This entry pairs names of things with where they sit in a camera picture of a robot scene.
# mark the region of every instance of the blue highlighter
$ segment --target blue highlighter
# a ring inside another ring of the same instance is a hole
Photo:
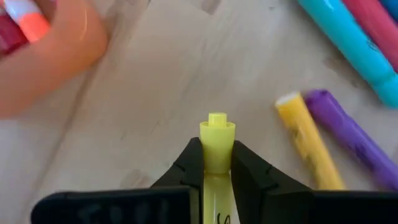
[[[398,22],[398,1],[380,0],[381,4],[387,9],[388,13],[396,22]]]
[[[398,75],[341,0],[298,0],[380,100],[398,108]]]

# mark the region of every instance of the wooden surface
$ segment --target wooden surface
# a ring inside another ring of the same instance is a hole
[[[327,88],[398,162],[398,112],[385,109],[293,0],[94,0],[111,35],[85,74],[18,118],[0,121],[0,223],[27,223],[59,190],[148,187],[212,111],[236,138],[313,185],[273,107]],[[322,133],[347,186],[376,189]],[[238,223],[234,214],[234,223]]]

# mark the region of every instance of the yellow highlighter cap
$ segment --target yellow highlighter cap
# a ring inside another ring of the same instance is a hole
[[[208,121],[200,123],[200,141],[207,172],[229,172],[234,140],[235,124],[228,122],[226,113],[210,113]]]

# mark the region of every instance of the clamp jaw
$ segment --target clamp jaw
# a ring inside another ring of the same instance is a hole
[[[34,207],[31,222],[202,224],[203,169],[202,145],[193,138],[149,189],[56,193]],[[231,179],[241,224],[396,222],[397,193],[312,190],[239,141]]]

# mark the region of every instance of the marker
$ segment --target marker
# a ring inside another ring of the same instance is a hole
[[[397,0],[381,0],[383,6],[396,22],[398,22],[398,1]]]
[[[0,52],[9,55],[28,43],[18,25],[0,7]]]
[[[40,40],[50,30],[49,22],[36,3],[31,0],[4,0],[4,8],[19,25],[29,42]]]
[[[300,93],[279,98],[275,107],[290,131],[302,159],[312,170],[320,190],[343,190],[345,185],[323,143]]]
[[[379,0],[343,0],[356,22],[398,71],[398,27]]]
[[[203,223],[231,223],[232,148],[235,124],[227,122],[227,114],[210,113],[208,121],[200,123],[200,141],[205,163],[203,193]]]
[[[398,108],[398,76],[340,0],[298,0],[387,106]]]
[[[315,121],[332,135],[372,173],[374,180],[398,191],[398,167],[345,112],[327,90],[312,90],[305,102]]]

